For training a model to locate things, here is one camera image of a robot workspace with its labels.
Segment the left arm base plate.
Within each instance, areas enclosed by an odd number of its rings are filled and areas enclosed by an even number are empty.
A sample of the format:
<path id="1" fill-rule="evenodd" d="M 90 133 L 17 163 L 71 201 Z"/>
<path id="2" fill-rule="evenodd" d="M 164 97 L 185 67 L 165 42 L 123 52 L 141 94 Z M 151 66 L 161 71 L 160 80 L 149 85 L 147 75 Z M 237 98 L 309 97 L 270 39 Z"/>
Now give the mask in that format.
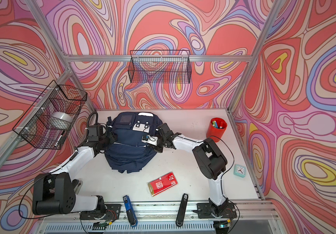
<path id="1" fill-rule="evenodd" d="M 80 213 L 80 220 L 105 220 L 115 221 L 119 219 L 121 205 L 118 203 L 98 205 L 93 211 Z"/>

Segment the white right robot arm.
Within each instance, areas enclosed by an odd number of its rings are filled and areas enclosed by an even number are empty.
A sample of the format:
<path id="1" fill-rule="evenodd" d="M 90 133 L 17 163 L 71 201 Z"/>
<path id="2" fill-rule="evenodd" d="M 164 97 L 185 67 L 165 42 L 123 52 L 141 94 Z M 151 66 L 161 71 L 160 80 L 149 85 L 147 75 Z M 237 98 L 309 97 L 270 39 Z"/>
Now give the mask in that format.
<path id="1" fill-rule="evenodd" d="M 227 202 L 223 190 L 222 176 L 226 171 L 227 158 L 211 138 L 192 139 L 181 133 L 174 133 L 166 123 L 156 128 L 156 135 L 144 134 L 142 142 L 162 153 L 164 148 L 183 150 L 193 153 L 201 173 L 209 180 L 209 203 L 213 208 L 221 209 Z"/>

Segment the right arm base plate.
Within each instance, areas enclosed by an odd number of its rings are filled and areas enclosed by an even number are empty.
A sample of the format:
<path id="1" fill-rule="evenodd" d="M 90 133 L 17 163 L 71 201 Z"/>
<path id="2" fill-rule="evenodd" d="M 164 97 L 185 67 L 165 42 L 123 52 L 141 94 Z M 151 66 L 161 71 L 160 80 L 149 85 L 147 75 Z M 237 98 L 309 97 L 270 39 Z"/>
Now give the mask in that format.
<path id="1" fill-rule="evenodd" d="M 196 205 L 197 209 L 193 210 L 193 212 L 198 214 L 200 219 L 229 218 L 233 220 L 238 217 L 235 205 L 230 202 L 225 202 L 220 206 L 216 206 L 210 202 L 197 203 Z"/>

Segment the red packet with white label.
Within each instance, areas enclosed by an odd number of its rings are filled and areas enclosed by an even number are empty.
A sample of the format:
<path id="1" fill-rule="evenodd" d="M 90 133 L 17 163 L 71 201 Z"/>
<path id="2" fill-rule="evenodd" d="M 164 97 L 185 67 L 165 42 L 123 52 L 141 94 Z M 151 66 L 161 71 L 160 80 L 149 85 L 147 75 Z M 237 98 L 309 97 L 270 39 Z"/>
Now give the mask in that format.
<path id="1" fill-rule="evenodd" d="M 148 183 L 149 192 L 152 197 L 178 185 L 178 181 L 173 172 L 169 172 Z"/>

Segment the blue stapler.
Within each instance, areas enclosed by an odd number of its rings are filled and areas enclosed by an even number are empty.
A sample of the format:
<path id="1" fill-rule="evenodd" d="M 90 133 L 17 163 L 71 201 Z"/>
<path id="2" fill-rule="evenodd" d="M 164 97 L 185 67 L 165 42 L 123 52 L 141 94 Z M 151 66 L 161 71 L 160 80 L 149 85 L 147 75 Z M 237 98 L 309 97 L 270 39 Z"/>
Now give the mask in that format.
<path id="1" fill-rule="evenodd" d="M 132 227 L 136 227 L 137 226 L 137 217 L 135 215 L 134 209 L 133 209 L 133 205 L 131 203 L 130 197 L 128 195 L 123 196 L 123 202 L 125 205 L 125 209 L 126 209 L 126 214 L 127 214 L 127 218 L 128 218 L 128 222 Z"/>

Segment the black marker in left basket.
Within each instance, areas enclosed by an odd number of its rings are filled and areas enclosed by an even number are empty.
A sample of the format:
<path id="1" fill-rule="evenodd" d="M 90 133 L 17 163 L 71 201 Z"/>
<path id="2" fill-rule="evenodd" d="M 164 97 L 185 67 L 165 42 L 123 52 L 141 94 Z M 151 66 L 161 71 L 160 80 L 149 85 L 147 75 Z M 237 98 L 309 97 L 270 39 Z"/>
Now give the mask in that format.
<path id="1" fill-rule="evenodd" d="M 65 134 L 65 130 L 63 130 L 59 136 L 59 138 L 57 139 L 56 143 L 55 143 L 55 147 L 58 147 L 61 144 L 61 139 L 63 138 L 63 135 Z"/>

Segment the red pen cup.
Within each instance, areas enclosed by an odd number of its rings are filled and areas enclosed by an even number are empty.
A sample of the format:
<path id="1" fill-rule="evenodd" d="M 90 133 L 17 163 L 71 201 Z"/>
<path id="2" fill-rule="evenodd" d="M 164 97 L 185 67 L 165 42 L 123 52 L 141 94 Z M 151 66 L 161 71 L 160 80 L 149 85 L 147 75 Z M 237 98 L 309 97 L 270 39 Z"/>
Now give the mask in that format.
<path id="1" fill-rule="evenodd" d="M 227 122 L 222 118 L 212 118 L 206 133 L 206 137 L 214 142 L 219 142 L 227 129 Z"/>

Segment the black stapler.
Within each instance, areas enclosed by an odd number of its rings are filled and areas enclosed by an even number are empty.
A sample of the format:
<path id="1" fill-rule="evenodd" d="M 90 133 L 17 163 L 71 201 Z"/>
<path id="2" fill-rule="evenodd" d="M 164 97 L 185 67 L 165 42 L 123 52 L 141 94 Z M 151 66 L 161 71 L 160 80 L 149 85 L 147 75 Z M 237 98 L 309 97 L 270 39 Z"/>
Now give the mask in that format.
<path id="1" fill-rule="evenodd" d="M 185 213 L 186 213 L 186 208 L 187 208 L 187 203 L 188 203 L 188 194 L 183 194 L 178 214 L 176 217 L 175 224 L 177 227 L 182 227 L 185 219 Z"/>

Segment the mint green small clock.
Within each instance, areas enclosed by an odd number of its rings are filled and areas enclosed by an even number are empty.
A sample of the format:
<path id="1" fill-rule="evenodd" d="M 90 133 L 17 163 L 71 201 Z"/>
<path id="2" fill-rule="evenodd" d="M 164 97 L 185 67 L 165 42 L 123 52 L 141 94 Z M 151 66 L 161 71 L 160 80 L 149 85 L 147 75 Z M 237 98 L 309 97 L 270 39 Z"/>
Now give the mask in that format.
<path id="1" fill-rule="evenodd" d="M 247 168 L 243 165 L 235 164 L 233 174 L 235 176 L 244 178 L 246 177 L 246 174 L 247 174 Z"/>

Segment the silver tape roll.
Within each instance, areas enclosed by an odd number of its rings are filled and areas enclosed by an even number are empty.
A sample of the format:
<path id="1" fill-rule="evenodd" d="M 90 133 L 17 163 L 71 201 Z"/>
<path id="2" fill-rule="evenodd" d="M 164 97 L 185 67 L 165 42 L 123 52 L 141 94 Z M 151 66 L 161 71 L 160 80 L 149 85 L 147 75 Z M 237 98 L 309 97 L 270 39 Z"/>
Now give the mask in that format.
<path id="1" fill-rule="evenodd" d="M 68 130 L 72 124 L 73 118 L 63 112 L 54 112 L 50 119 L 49 124 L 59 130 Z"/>

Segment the navy blue backpack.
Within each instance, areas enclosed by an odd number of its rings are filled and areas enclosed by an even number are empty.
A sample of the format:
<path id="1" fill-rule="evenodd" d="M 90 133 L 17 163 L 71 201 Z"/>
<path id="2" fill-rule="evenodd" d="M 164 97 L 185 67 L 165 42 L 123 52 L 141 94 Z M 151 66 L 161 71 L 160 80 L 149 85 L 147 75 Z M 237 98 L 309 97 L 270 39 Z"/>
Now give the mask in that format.
<path id="1" fill-rule="evenodd" d="M 122 112 L 114 119 L 108 117 L 107 125 L 116 138 L 105 149 L 105 158 L 111 169 L 128 174 L 141 171 L 156 155 L 142 139 L 152 139 L 162 123 L 150 112 Z"/>

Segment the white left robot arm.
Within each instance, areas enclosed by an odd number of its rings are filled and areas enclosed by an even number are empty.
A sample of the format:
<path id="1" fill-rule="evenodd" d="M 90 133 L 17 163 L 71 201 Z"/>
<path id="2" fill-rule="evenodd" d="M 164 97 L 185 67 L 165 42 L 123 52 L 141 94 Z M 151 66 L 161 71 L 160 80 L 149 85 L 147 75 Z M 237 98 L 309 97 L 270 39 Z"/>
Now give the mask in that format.
<path id="1" fill-rule="evenodd" d="M 32 209 L 35 215 L 64 215 L 75 212 L 99 212 L 107 208 L 102 196 L 78 194 L 81 180 L 77 174 L 107 146 L 116 142 L 112 127 L 96 123 L 87 127 L 85 139 L 63 163 L 38 175 L 33 184 Z"/>

